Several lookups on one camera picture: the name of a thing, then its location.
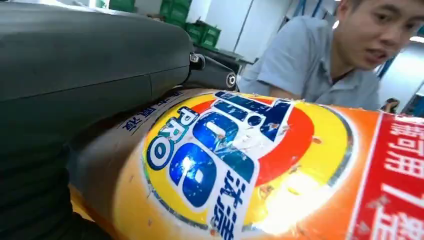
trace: black machine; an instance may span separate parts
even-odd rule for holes
[[[0,3],[0,239],[104,239],[72,214],[64,145],[176,86],[235,88],[193,49],[183,29],[135,14]]]

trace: man's nose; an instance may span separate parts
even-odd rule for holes
[[[395,48],[402,42],[402,27],[394,25],[386,28],[380,36],[381,43],[385,47]]]

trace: gray shirt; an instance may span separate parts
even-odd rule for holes
[[[270,86],[308,102],[377,110],[379,79],[354,70],[333,84],[330,75],[332,26],[326,20],[296,17],[277,34],[237,86],[242,93],[270,95]]]

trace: scratched label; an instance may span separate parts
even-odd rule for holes
[[[158,205],[187,227],[225,240],[283,234],[331,197],[353,144],[349,124],[327,108],[217,91],[158,119],[143,142],[141,172]],[[325,166],[316,155],[326,155]]]
[[[384,115],[352,239],[424,240],[424,124]]]
[[[118,128],[124,129],[131,133],[132,135],[139,129],[139,127],[145,123],[152,114],[154,114],[158,109],[166,107],[176,99],[184,95],[183,91],[174,91],[169,97],[164,98],[157,102],[155,105],[147,107],[137,114],[133,115],[123,123],[121,123]]]

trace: man's mouth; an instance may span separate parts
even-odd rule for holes
[[[389,56],[387,51],[381,49],[367,49],[366,53],[366,60],[372,64],[382,63]]]
[[[376,60],[384,60],[389,56],[385,50],[380,49],[367,49],[366,52]]]

